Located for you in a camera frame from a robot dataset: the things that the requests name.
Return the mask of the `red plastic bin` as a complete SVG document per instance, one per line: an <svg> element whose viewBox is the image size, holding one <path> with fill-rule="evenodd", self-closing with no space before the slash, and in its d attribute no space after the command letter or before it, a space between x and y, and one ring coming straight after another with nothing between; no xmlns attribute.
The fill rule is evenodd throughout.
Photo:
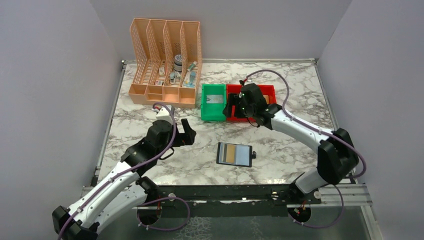
<svg viewBox="0 0 424 240"><path fill-rule="evenodd" d="M266 84L258 84L257 85L262 92L262 95L268 95L269 97L269 104L276 104L276 94L275 94L275 88L273 85L266 85Z"/></svg>
<svg viewBox="0 0 424 240"><path fill-rule="evenodd" d="M233 115L230 118L226 118L228 122L248 122L252 121L251 118L247 118L242 110L242 102L241 102L241 88L242 86L239 84L227 84L226 85L226 99L228 97L228 94L238 94L239 96L239 103L236 109L233 108Z"/></svg>

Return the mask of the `green plastic bin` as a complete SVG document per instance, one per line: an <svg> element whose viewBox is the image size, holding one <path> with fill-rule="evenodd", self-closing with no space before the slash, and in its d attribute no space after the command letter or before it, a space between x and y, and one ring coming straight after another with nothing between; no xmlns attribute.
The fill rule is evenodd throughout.
<svg viewBox="0 0 424 240"><path fill-rule="evenodd" d="M223 95L222 104L207 104L206 95ZM225 122L223 110L227 103L225 84L203 84L201 88L200 117L205 122Z"/></svg>

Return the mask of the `black leather card holder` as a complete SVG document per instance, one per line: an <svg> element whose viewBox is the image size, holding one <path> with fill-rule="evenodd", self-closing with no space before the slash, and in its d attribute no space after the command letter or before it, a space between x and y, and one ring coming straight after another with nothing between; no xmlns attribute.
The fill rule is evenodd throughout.
<svg viewBox="0 0 424 240"><path fill-rule="evenodd" d="M220 164L220 165L237 166L235 163L234 164L230 164L230 163L223 162L223 160L222 160L222 157L223 157L223 146L226 145L226 144L228 144L228 145L236 145L236 146L237 145L244 145L244 144L234 144L234 143L219 142L218 143L218 148L217 148L216 163L217 164ZM256 159L257 153L253 150L253 147L251 145L250 145L250 148L251 148L250 159L251 159L251 167L252 167L252 162L253 162L254 159Z"/></svg>

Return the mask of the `light blue card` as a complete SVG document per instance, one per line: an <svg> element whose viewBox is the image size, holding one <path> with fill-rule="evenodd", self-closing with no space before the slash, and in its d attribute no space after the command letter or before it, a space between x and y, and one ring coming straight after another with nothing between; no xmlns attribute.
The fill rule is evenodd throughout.
<svg viewBox="0 0 424 240"><path fill-rule="evenodd" d="M237 166L251 167L251 147L249 145L236 146L234 163Z"/></svg>

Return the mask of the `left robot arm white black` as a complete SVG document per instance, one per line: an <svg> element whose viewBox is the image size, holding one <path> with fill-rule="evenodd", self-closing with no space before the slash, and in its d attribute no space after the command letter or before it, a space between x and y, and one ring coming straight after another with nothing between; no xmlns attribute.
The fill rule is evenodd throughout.
<svg viewBox="0 0 424 240"><path fill-rule="evenodd" d="M58 206L52 213L54 230L60 240L95 240L99 233L124 212L136 206L158 206L169 197L144 174L164 153L191 146L196 137L183 118L180 133L174 120L152 123L144 138L130 146L112 171L80 200L68 207Z"/></svg>

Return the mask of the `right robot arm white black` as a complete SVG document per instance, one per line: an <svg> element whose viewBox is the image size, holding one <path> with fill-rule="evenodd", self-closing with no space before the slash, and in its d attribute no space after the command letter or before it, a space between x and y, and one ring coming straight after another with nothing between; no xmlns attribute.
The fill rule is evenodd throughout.
<svg viewBox="0 0 424 240"><path fill-rule="evenodd" d="M337 185L360 161L345 129L321 128L296 117L280 104L267 103L255 83L241 86L238 93L227 94L222 113L226 117L253 119L258 126L286 134L317 154L317 166L289 185L289 199L296 204L306 200L315 189Z"/></svg>

